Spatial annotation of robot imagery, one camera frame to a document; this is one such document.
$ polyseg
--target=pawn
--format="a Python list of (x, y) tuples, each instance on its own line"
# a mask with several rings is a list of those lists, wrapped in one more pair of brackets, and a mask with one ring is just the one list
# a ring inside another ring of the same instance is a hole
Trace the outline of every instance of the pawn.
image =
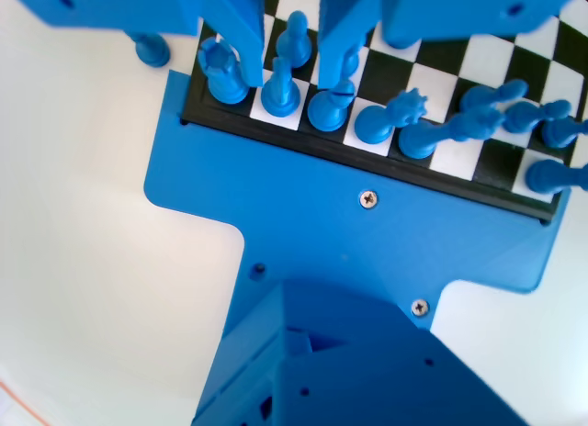
[(554, 160), (543, 160), (531, 164), (525, 181), (529, 189), (539, 194), (557, 194), (574, 185), (588, 190), (588, 164), (583, 168), (571, 168)]
[(503, 122), (504, 115), (496, 109), (478, 106), (456, 114), (445, 125), (433, 126), (419, 120), (407, 126), (401, 130), (399, 146), (404, 155), (420, 160), (431, 155), (439, 141), (487, 140)]
[(135, 42), (135, 51), (141, 62), (153, 68), (159, 68), (169, 62), (169, 47), (159, 34), (125, 33)]
[(535, 106), (525, 101), (518, 102), (506, 109), (504, 128), (513, 134), (524, 134), (532, 130), (539, 121), (565, 118), (570, 111), (571, 103), (567, 100), (558, 100), (544, 106)]
[(356, 135), (368, 144), (378, 144), (387, 140), (394, 128), (413, 125), (426, 114), (424, 102), (427, 97), (421, 96), (414, 88), (410, 92), (402, 91), (392, 98), (386, 107), (372, 105), (365, 107), (356, 119)]
[(580, 134), (588, 135), (588, 120), (576, 123), (570, 117), (560, 118), (546, 121), (541, 129), (543, 141), (550, 148), (565, 148)]
[(300, 90), (292, 80), (290, 62), (283, 57), (272, 61), (274, 73), (261, 89), (261, 103), (274, 117), (287, 117), (300, 104)]
[(225, 39), (219, 42), (208, 38), (200, 45), (198, 64), (208, 77), (210, 93), (222, 103), (234, 105), (241, 102), (249, 92), (243, 81), (237, 56)]
[(461, 97), (459, 109), (465, 112), (480, 105), (495, 107), (497, 103), (509, 102), (522, 97), (528, 89), (529, 85), (520, 79), (511, 80), (496, 89), (484, 85), (474, 86)]
[(350, 81), (342, 80), (335, 88), (316, 94), (308, 108), (311, 124), (322, 132), (341, 128), (347, 119), (347, 107), (356, 96), (355, 92)]
[(359, 50), (364, 46), (364, 43), (366, 43), (365, 36), (361, 41), (345, 52), (345, 55), (343, 56), (343, 66), (341, 67), (341, 79), (348, 79), (357, 71), (357, 68), (359, 67)]
[(311, 39), (307, 34), (309, 22), (301, 11), (295, 11), (288, 18), (286, 31), (279, 35), (276, 52), (288, 59), (292, 68), (299, 68), (312, 54)]

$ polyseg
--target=chessboard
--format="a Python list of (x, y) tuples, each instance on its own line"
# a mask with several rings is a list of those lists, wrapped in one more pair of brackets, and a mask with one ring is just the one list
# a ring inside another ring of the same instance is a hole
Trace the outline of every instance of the chessboard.
[[(299, 108), (276, 118), (262, 106), (261, 88), (251, 88), (237, 105), (224, 105), (207, 88), (195, 61), (182, 120), (252, 140), (262, 141), (313, 157), (387, 176), (424, 188), (460, 196), (549, 222), (560, 194), (541, 195), (528, 189), (527, 168), (554, 159), (570, 165), (575, 143), (550, 149), (541, 139), (539, 123), (533, 131), (513, 134), (499, 129), (489, 140), (438, 143), (429, 158), (412, 160), (398, 145), (399, 129), (379, 144), (361, 141), (355, 133), (357, 114), (370, 105), (384, 106), (401, 90), (418, 88), (426, 95), (425, 119), (442, 124), (458, 112), (460, 98), (477, 84), (498, 87), (514, 78), (529, 85), (525, 100), (542, 105), (566, 99), (572, 116), (588, 118), (588, 1), (572, 0), (557, 17), (541, 28), (512, 38), (475, 35), (451, 41), (419, 41), (395, 50), (382, 40), (381, 26), (367, 35), (359, 52), (359, 67), (351, 77), (356, 99), (345, 124), (334, 132), (315, 129), (307, 117), (308, 104), (319, 92), (317, 30), (319, 0), (266, 0), (264, 81), (272, 74), (277, 37), (286, 29), (291, 12), (301, 10), (309, 19), (312, 56), (292, 70), (300, 89)], [(199, 42), (220, 37), (206, 24)], [(510, 106), (501, 104), (499, 110)]]

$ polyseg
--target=blue plastic bracket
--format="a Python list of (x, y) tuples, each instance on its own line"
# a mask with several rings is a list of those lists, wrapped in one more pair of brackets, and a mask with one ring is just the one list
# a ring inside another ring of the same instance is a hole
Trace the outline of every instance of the blue plastic bracket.
[[(245, 248), (225, 332), (268, 291), (304, 278), (394, 303), (429, 328), (457, 279), (516, 292), (535, 289), (560, 226), (408, 185), (229, 133), (179, 114), (189, 76), (170, 73), (145, 194), (157, 206), (216, 219)], [(373, 190), (378, 204), (359, 204)], [(417, 298), (430, 306), (416, 318)]]

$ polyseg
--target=white table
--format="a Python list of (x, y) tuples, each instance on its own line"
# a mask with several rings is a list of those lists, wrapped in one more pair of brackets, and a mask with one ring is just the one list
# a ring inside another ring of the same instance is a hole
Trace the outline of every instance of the white table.
[[(221, 337), (241, 234), (142, 192), (167, 70), (196, 53), (167, 39), (153, 70), (121, 33), (0, 0), (0, 380), (51, 424), (187, 426)], [(588, 424), (587, 211), (574, 192), (537, 292), (458, 282), (435, 316), (533, 425)]]

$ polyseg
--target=screw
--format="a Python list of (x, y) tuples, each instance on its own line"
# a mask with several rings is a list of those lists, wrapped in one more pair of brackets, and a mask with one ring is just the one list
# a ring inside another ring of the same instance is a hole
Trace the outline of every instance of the screw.
[(429, 304), (424, 299), (416, 299), (411, 305), (411, 311), (417, 318), (421, 318), (429, 312)]
[(359, 196), (359, 204), (363, 208), (373, 208), (378, 203), (378, 196), (373, 190), (367, 190)]

